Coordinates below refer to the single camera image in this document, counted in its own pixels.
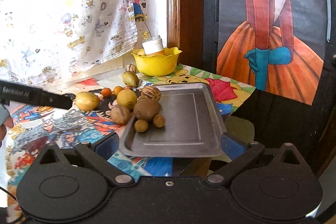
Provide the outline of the person's hand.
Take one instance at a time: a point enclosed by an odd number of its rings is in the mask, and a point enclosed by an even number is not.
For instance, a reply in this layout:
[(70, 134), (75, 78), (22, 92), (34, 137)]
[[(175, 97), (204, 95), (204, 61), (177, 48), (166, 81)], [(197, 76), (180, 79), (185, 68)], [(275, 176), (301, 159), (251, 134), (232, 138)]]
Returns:
[(13, 118), (3, 104), (0, 105), (0, 109), (0, 142), (2, 144), (2, 141), (7, 134), (7, 129), (13, 128), (14, 124)]

